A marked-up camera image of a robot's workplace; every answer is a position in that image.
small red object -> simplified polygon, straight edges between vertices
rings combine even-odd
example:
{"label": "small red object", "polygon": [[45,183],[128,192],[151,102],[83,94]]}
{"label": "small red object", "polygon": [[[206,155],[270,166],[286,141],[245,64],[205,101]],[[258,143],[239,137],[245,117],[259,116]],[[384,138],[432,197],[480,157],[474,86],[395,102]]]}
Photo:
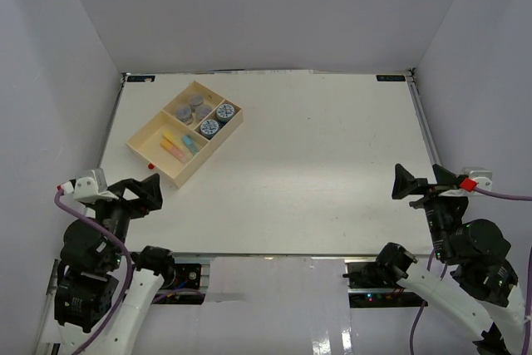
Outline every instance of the small red object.
{"label": "small red object", "polygon": [[462,183],[460,183],[460,188],[465,191],[473,191],[473,189],[478,185],[473,179],[465,178]]}

yellow marker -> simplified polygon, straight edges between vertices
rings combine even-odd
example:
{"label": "yellow marker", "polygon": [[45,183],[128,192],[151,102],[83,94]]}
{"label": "yellow marker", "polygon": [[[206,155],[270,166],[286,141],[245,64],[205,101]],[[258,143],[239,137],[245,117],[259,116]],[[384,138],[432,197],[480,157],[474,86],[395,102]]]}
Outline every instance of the yellow marker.
{"label": "yellow marker", "polygon": [[177,158],[182,163],[186,164],[189,161],[189,157],[186,155],[186,153],[184,153],[180,149],[173,146],[166,139],[163,139],[160,145],[162,145],[165,150],[167,150],[170,154],[172,154],[175,158]]}
{"label": "yellow marker", "polygon": [[185,148],[185,146],[182,145],[180,141],[177,141],[175,136],[172,135],[170,131],[165,131],[165,133],[163,133],[163,137],[179,150],[183,151],[185,154],[188,154],[188,150]]}

wooden organizer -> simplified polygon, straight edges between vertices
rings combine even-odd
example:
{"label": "wooden organizer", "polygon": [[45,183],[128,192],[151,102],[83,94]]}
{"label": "wooden organizer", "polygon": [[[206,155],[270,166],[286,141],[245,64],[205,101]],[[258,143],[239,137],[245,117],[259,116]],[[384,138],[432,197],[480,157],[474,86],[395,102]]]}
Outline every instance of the wooden organizer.
{"label": "wooden organizer", "polygon": [[[208,104],[213,110],[202,121],[197,121],[195,114],[193,114],[194,121],[192,124],[186,125],[174,116],[174,111],[178,105],[186,104],[188,98],[194,93],[203,95],[204,104]],[[216,109],[225,103],[234,107],[236,111],[234,117],[212,139],[204,138],[200,134],[201,122],[208,119],[215,120]],[[126,144],[143,160],[152,164],[162,175],[173,180],[177,187],[181,187],[243,120],[243,112],[240,107],[194,81],[136,132]],[[183,135],[188,135],[198,148],[198,153],[192,156],[192,153],[187,150],[190,160],[186,164],[182,163],[160,145],[165,131],[170,131],[179,141]]]}

white table surface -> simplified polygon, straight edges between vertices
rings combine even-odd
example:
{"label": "white table surface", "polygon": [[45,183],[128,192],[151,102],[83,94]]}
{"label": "white table surface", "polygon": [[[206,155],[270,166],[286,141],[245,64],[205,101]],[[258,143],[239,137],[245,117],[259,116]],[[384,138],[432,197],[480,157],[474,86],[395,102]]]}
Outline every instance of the white table surface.
{"label": "white table surface", "polygon": [[179,253],[378,254],[388,241],[429,254],[422,211],[393,201],[394,165],[433,180],[406,82],[374,75],[157,75],[126,83],[101,166],[109,183],[151,174],[126,146],[193,80],[244,110],[244,123],[163,209],[131,221],[130,250]]}

black label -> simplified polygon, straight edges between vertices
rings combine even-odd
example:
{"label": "black label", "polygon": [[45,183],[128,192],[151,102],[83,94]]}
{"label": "black label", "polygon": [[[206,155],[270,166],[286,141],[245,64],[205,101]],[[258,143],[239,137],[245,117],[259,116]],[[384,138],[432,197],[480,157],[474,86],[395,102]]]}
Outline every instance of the black label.
{"label": "black label", "polygon": [[406,78],[404,75],[377,75],[379,82],[404,82]]}
{"label": "black label", "polygon": [[155,75],[129,75],[127,77],[128,82],[153,82]]}

